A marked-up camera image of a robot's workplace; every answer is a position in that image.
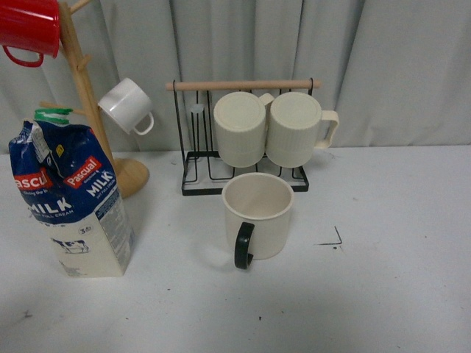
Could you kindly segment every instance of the upside-down mug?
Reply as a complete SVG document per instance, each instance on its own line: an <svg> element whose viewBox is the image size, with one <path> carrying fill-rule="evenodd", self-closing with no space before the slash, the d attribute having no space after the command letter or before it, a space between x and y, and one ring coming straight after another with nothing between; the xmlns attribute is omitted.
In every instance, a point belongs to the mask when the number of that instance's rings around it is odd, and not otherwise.
<svg viewBox="0 0 471 353"><path fill-rule="evenodd" d="M56 0L0 1L0 44L16 64L37 68L44 55L56 57L59 51L59 4ZM36 61L14 57L10 48L38 53Z"/></svg>
<svg viewBox="0 0 471 353"><path fill-rule="evenodd" d="M310 160L314 149L326 149L339 126L339 116L332 110L322 110L312 96L301 92L279 95L269 113L266 155L281 167L295 168ZM328 121L325 138L319 139L319 127Z"/></svg>
<svg viewBox="0 0 471 353"><path fill-rule="evenodd" d="M245 168L265 153L266 110L273 101L269 93L260 98L248 92L223 96L214 107L219 156L232 167Z"/></svg>

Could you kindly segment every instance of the mug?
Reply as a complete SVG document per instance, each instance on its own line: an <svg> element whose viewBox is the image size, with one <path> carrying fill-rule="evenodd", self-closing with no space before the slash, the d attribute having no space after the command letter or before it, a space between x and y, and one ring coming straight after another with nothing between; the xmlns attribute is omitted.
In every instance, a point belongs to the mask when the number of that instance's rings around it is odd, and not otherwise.
<svg viewBox="0 0 471 353"><path fill-rule="evenodd" d="M329 121L327 137L317 140L321 121ZM339 116L322 110L312 96L288 92L278 96L269 114L266 156L280 167L296 168L312 157L314 148L326 149L339 126Z"/></svg>
<svg viewBox="0 0 471 353"><path fill-rule="evenodd" d="M266 110L273 101L269 93L257 96L233 92L214 106L219 156L232 167L245 168L265 153Z"/></svg>
<svg viewBox="0 0 471 353"><path fill-rule="evenodd" d="M98 105L127 134L134 130L138 135L145 135L154 126L152 101L131 79L123 79L100 99ZM150 118L149 126L144 131L137 130L135 126L146 116Z"/></svg>
<svg viewBox="0 0 471 353"><path fill-rule="evenodd" d="M222 189L227 242L237 268L278 254L286 244L294 202L292 187L278 176L247 173Z"/></svg>
<svg viewBox="0 0 471 353"><path fill-rule="evenodd" d="M56 0L0 1L0 44L16 64L41 66L44 55L56 57L59 51L59 4ZM14 57L9 47L38 53L36 61Z"/></svg>

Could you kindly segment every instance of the wooden mug tree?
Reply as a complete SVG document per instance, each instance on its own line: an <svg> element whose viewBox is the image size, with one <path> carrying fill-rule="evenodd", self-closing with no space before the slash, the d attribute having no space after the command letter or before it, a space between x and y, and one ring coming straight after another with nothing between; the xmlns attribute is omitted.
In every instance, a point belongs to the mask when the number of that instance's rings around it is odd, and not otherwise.
<svg viewBox="0 0 471 353"><path fill-rule="evenodd" d="M87 64L90 62L91 56L89 54L83 55L72 21L72 15L90 1L80 0L71 7L66 2L59 3L61 52L68 61L83 107L82 110L74 110L74 113L86 116L88 124L113 165L121 195L128 197L139 191L147 183L149 170L137 160L128 158L113 159L90 77L88 76ZM48 102L41 102L40 105L42 107L63 107Z"/></svg>

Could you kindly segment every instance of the wooden dowel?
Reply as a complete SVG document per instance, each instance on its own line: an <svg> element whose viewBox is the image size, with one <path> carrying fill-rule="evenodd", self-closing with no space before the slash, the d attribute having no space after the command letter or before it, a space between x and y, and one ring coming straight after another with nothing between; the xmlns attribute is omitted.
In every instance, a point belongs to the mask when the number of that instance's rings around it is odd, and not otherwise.
<svg viewBox="0 0 471 353"><path fill-rule="evenodd" d="M82 7L87 5L91 0L79 0L75 4L71 6L71 15L76 13L78 10L80 10Z"/></svg>
<svg viewBox="0 0 471 353"><path fill-rule="evenodd" d="M70 107L67 107L65 105L51 103L50 101L40 101L39 106L43 107L43 108L60 108L60 109L70 108ZM74 113L74 114L79 114L79 115L85 115L86 116L85 111L82 110L82 109L74 109L74 108L70 108L70 109L72 109L72 113Z"/></svg>
<svg viewBox="0 0 471 353"><path fill-rule="evenodd" d="M168 82L166 90L264 90L320 88L318 79L300 79L286 81L215 81L215 82Z"/></svg>
<svg viewBox="0 0 471 353"><path fill-rule="evenodd" d="M80 61L79 65L77 65L77 70L78 71L83 70L87 66L87 64L90 62L90 60L91 60L91 55L85 54L85 56Z"/></svg>

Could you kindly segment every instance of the mug handle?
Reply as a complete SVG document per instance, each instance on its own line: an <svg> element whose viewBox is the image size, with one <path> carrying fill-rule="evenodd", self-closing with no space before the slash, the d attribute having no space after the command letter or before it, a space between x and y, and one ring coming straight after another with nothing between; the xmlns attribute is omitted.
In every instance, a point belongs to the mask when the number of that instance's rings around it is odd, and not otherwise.
<svg viewBox="0 0 471 353"><path fill-rule="evenodd" d="M323 110L321 121L330 121L329 130L327 136L323 140L319 140L314 145L315 149L326 149L332 144L332 138L339 127L339 114L333 110Z"/></svg>
<svg viewBox="0 0 471 353"><path fill-rule="evenodd" d="M39 58L36 61L24 61L24 60L19 60L16 57L10 53L10 50L8 50L7 46L3 46L3 50L5 54L12 60L15 64L21 65L21 66L26 66L27 68L38 68L41 66L44 60L44 54L43 53L38 53Z"/></svg>
<svg viewBox="0 0 471 353"><path fill-rule="evenodd" d="M234 263L236 268L247 270L252 262L253 255L249 254L249 243L255 225L242 222L235 240Z"/></svg>
<svg viewBox="0 0 471 353"><path fill-rule="evenodd" d="M152 129L152 127L154 127L154 116L152 115L152 113L149 113L148 115L150 117L149 127L147 129L145 129L144 131L138 131L136 128L134 128L134 132L136 134L141 135L141 136L145 135L147 132L149 132Z"/></svg>

